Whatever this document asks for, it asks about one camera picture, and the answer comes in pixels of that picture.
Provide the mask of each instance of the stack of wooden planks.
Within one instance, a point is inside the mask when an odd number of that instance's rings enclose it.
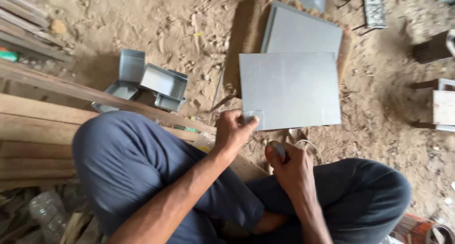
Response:
[[[26,0],[0,0],[0,46],[31,56],[70,61],[65,44],[46,31],[49,15]]]
[[[98,114],[0,94],[0,190],[75,182],[73,136]],[[189,142],[199,136],[165,129]]]

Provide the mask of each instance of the dirt ground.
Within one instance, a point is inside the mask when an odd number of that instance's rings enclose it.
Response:
[[[60,37],[74,46],[75,62],[48,61],[44,72],[105,90],[118,78],[121,49],[145,51],[147,62],[189,75],[187,103],[179,114],[210,122],[207,111],[212,107],[240,0],[32,1],[66,24],[68,32]],[[342,3],[327,0],[326,12],[351,28],[363,24],[362,0],[337,9]],[[411,127],[410,122],[429,118],[430,90],[406,87],[434,78],[455,79],[454,59],[420,65],[410,56],[411,44],[455,28],[455,12],[435,0],[385,0],[385,8],[387,29],[363,36],[359,34],[364,30],[354,32],[353,53],[341,87],[343,124],[308,127],[304,132],[318,147],[323,163],[363,157],[401,171],[413,186],[409,212],[455,230],[455,207],[445,201],[455,199],[451,187],[455,134]],[[200,31],[202,36],[191,36]],[[2,80],[0,90],[90,109],[89,102],[22,84]],[[246,146],[247,159],[265,168],[264,140],[282,141],[284,134],[255,133]]]

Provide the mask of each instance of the trouser leg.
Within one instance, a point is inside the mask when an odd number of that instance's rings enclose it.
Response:
[[[91,119],[73,141],[79,178],[107,235],[205,156],[149,119],[125,111]],[[252,229],[263,212],[259,199],[227,169],[198,200],[173,237],[213,243],[216,234],[204,214]]]
[[[315,166],[314,178],[318,200],[336,244],[379,243],[399,222],[411,198],[406,178],[375,161],[344,159]],[[247,186],[268,211],[291,217],[296,215],[275,176],[253,180]],[[302,241],[299,227],[295,224],[262,238],[269,240],[266,243],[273,243],[273,238],[279,235],[287,238],[293,235],[293,241],[289,243]]]

